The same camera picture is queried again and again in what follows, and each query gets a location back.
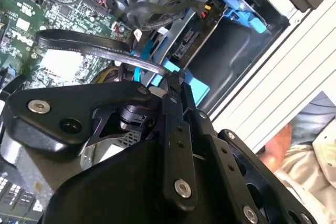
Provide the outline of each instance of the green circuit board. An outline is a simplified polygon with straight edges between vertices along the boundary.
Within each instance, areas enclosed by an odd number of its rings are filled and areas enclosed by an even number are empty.
[[[8,71],[3,85],[21,73],[27,76],[25,88],[90,82],[110,64],[109,60],[37,48],[35,33],[43,29],[65,29],[126,41],[131,30],[124,26],[123,32],[117,34],[113,29],[116,24],[123,25],[110,14],[94,15],[83,2],[61,6],[50,0],[40,0],[38,4],[36,0],[0,0],[0,67]]]

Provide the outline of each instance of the blue drive bracket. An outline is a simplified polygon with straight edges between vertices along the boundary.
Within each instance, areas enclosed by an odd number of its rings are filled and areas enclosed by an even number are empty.
[[[222,0],[229,8],[224,17],[229,18],[243,26],[254,29],[262,34],[267,30],[267,24],[244,0]]]
[[[154,45],[154,43],[153,43],[152,40],[148,40],[147,41],[147,44],[146,44],[145,48],[141,52],[141,55],[140,55],[141,59],[144,59],[144,60],[148,59],[149,54],[150,54],[150,52],[152,50],[153,45]],[[137,82],[140,82],[140,79],[141,79],[141,68],[136,67],[135,71],[134,71],[134,80],[137,81]]]
[[[162,62],[162,65],[169,69],[170,71],[179,71],[180,68],[176,66],[175,64],[171,63],[169,60],[164,59]],[[155,75],[153,78],[151,84],[154,86],[158,86],[162,77],[158,74]],[[185,82],[188,83],[191,86],[191,89],[193,91],[193,97],[196,106],[200,104],[200,102],[203,100],[203,98],[206,96],[206,94],[209,93],[210,88],[208,85],[204,84],[203,82],[196,79],[188,70],[185,70]]]

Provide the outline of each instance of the silver metal surface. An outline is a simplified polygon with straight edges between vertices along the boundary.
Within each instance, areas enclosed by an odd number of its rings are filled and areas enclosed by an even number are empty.
[[[234,134],[232,134],[231,132],[229,132],[229,133],[227,133],[228,134],[228,136],[232,139],[232,140],[234,140],[236,137],[234,136]]]
[[[166,1],[167,0],[160,0],[159,3],[164,4]],[[152,60],[155,63],[161,64],[163,62],[165,56],[167,55],[167,53],[169,52],[169,50],[171,49],[171,47],[173,46],[179,35],[181,34],[183,29],[186,27],[186,25],[189,23],[189,21],[193,18],[195,14],[196,14],[195,11],[189,10],[183,20],[181,19],[176,20],[172,24],[171,29],[164,36],[159,36],[159,38],[157,39],[159,44],[152,54],[153,56]],[[144,84],[145,86],[148,86],[154,77],[155,77],[154,73],[147,72],[146,74],[143,74],[141,76],[141,83]]]
[[[14,141],[7,134],[7,131],[4,132],[4,136],[2,138],[0,146],[0,153],[5,161],[9,162],[12,165],[16,165],[22,148],[22,145],[20,145],[17,141]]]
[[[182,198],[188,199],[191,197],[191,188],[189,184],[183,179],[178,179],[177,181],[175,181],[174,188],[177,194],[180,195]]]
[[[173,102],[173,103],[177,103],[177,100],[173,97],[170,97],[170,100]]]
[[[303,219],[305,220],[307,224],[312,224],[311,220],[305,213],[302,213],[301,216],[303,217]]]
[[[142,94],[147,94],[147,90],[143,87],[138,88],[138,91]]]
[[[200,112],[200,116],[201,116],[201,118],[203,118],[203,119],[206,119],[206,118],[207,118],[206,114],[205,114],[203,111]]]
[[[32,100],[28,103],[30,111],[37,114],[47,114],[50,111],[50,105],[46,101]]]
[[[256,213],[249,206],[243,207],[243,212],[244,212],[246,218],[251,223],[253,223],[253,224],[257,224],[258,223],[258,217],[257,217]]]

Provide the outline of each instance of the hole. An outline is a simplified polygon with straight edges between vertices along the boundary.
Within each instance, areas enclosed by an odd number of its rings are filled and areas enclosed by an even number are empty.
[[[301,224],[301,221],[300,221],[299,217],[297,217],[297,215],[294,214],[293,211],[289,210],[288,214],[296,224]]]
[[[82,125],[76,119],[64,118],[59,122],[59,127],[67,134],[78,134],[82,131]]]
[[[247,184],[247,189],[249,190],[252,199],[254,201],[254,204],[256,204],[256,207],[258,209],[264,207],[263,197],[258,188],[253,184]]]
[[[188,190],[188,189],[186,188],[186,186],[183,185],[183,184],[180,184],[180,185],[179,185],[179,188],[180,188],[180,190],[183,191],[183,192],[186,192],[186,191]]]
[[[177,143],[177,145],[178,145],[180,148],[184,148],[184,144],[183,144],[181,141],[179,141],[179,142]]]
[[[231,170],[231,171],[235,171],[235,169],[233,168],[233,166],[232,165],[228,165],[227,167],[229,167],[229,169]]]

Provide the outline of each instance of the screw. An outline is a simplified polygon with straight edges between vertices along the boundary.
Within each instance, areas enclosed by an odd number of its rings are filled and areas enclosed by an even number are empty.
[[[301,216],[303,217],[303,219],[305,220],[307,224],[312,224],[311,220],[305,213],[302,213]]]
[[[32,100],[28,103],[30,111],[37,114],[47,114],[50,111],[50,105],[46,101]]]
[[[125,31],[125,27],[124,26],[119,26],[119,32],[123,33]]]
[[[170,97],[170,100],[173,102],[173,103],[177,103],[177,99],[173,98],[173,97]]]
[[[246,218],[253,224],[257,224],[258,223],[258,217],[256,215],[256,213],[252,210],[252,208],[250,208],[249,206],[245,206],[243,207],[243,211],[244,214],[246,216]]]
[[[207,118],[206,114],[205,114],[203,111],[200,112],[200,116],[201,116],[201,118],[203,118],[203,119],[206,119],[206,118]]]
[[[139,88],[138,88],[138,91],[139,91],[140,93],[142,93],[142,94],[147,94],[147,90],[146,90],[145,88],[143,88],[143,87],[139,87]]]
[[[183,179],[178,179],[174,183],[175,191],[182,198],[188,199],[191,197],[191,188],[190,185]]]
[[[234,140],[236,137],[234,136],[234,134],[232,134],[231,132],[227,133],[227,135],[232,139]]]

